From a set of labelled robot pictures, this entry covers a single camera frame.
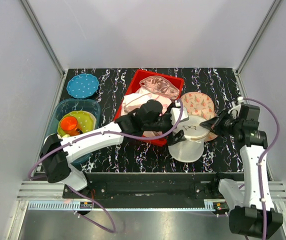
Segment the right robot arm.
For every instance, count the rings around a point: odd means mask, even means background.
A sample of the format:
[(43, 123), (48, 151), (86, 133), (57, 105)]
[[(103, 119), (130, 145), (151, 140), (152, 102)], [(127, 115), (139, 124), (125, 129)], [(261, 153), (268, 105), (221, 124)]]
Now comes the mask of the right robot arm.
[(217, 136), (233, 136), (243, 163), (244, 190), (235, 180), (221, 178), (210, 185), (211, 195), (224, 197), (229, 208), (229, 229), (233, 234), (268, 240), (282, 226), (283, 215), (276, 212), (267, 173), (267, 135), (259, 130), (260, 108), (237, 103), (222, 110), (200, 126)]

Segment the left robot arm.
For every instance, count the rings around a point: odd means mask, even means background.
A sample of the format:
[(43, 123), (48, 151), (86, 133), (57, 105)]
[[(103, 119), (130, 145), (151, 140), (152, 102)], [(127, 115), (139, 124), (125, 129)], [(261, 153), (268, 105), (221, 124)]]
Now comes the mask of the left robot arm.
[(157, 100), (148, 100), (113, 122), (76, 136), (48, 135), (40, 152), (40, 163), (48, 183), (64, 183), (73, 188), (80, 198), (91, 193), (91, 186), (84, 173), (73, 166), (80, 157), (114, 145), (125, 138), (153, 141), (173, 138), (179, 123), (186, 121), (188, 113), (181, 100), (170, 104), (166, 112)]

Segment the white mesh laundry bag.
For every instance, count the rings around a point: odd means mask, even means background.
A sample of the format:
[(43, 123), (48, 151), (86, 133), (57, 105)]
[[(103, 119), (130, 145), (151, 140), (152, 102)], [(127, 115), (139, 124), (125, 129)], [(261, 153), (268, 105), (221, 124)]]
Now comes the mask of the white mesh laundry bag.
[(203, 154), (204, 142), (210, 131), (200, 126), (206, 120), (197, 115), (190, 115), (188, 120), (180, 122), (173, 131), (178, 135), (178, 142), (168, 146), (170, 155), (177, 161), (192, 163)]

